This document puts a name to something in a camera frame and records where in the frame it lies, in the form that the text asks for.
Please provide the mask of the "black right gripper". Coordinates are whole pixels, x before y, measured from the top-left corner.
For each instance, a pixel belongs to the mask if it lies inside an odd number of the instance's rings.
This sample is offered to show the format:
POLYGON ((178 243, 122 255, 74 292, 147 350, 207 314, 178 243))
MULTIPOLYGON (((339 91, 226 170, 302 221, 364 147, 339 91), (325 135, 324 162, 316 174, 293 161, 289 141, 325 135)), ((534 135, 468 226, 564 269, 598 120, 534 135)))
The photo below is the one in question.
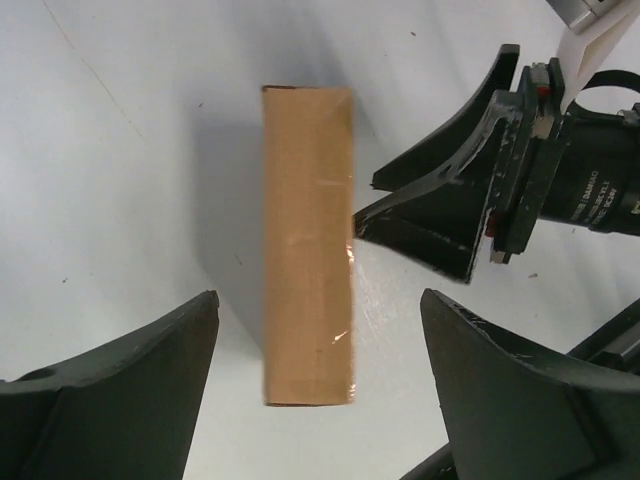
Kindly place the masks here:
POLYGON ((507 92, 519 55, 519 45, 501 45, 481 85, 461 109, 373 174, 371 187, 392 193, 354 215, 356 238, 468 284, 488 219, 496 154, 506 130, 515 126, 505 169, 495 172, 486 234, 492 237, 493 263, 507 264, 524 252, 568 133, 560 61, 553 57, 524 68, 517 89, 521 101, 518 94, 507 92))

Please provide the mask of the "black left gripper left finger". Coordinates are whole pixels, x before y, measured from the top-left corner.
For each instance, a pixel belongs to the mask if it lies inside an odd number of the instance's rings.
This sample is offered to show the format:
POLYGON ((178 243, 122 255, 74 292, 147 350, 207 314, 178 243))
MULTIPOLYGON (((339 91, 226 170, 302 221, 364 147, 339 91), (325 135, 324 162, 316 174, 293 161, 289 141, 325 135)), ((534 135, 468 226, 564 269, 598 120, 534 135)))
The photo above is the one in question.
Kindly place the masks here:
POLYGON ((180 479, 219 329, 205 291, 84 354, 1 384, 4 479, 180 479))

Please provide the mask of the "brown cardboard express box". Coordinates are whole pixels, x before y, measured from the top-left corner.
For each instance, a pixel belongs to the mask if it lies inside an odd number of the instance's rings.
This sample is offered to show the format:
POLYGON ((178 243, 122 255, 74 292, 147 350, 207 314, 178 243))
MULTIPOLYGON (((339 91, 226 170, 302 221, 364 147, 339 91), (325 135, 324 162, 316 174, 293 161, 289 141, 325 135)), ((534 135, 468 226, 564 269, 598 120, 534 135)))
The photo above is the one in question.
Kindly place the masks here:
POLYGON ((261 96, 264 402, 347 405, 355 392, 352 92, 266 85, 261 96))

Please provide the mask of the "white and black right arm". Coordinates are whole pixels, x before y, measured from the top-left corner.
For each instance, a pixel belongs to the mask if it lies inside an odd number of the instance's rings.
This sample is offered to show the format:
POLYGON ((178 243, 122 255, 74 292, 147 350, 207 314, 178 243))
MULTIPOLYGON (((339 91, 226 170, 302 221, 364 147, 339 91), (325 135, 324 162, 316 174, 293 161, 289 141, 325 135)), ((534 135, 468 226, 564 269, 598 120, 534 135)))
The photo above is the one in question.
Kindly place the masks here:
POLYGON ((519 54, 501 46, 471 99, 374 173, 384 197, 356 213, 358 239, 468 283, 484 239, 506 264, 539 220, 638 234, 638 110, 562 109, 559 61, 519 54))

